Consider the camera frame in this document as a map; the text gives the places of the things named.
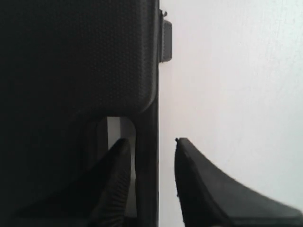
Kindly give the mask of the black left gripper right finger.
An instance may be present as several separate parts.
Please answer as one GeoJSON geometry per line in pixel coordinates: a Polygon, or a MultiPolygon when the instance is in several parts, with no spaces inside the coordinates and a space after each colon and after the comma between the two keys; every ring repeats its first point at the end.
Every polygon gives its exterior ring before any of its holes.
{"type": "Polygon", "coordinates": [[[298,209],[232,179],[187,138],[176,139],[175,182],[187,227],[301,227],[298,209]]]}

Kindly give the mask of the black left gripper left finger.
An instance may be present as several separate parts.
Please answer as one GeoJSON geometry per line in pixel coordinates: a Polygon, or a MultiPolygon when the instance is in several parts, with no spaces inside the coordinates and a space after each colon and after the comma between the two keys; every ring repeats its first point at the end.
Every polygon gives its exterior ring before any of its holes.
{"type": "Polygon", "coordinates": [[[78,180],[14,215],[16,227],[121,227],[131,176],[131,149],[119,139],[78,180]]]}

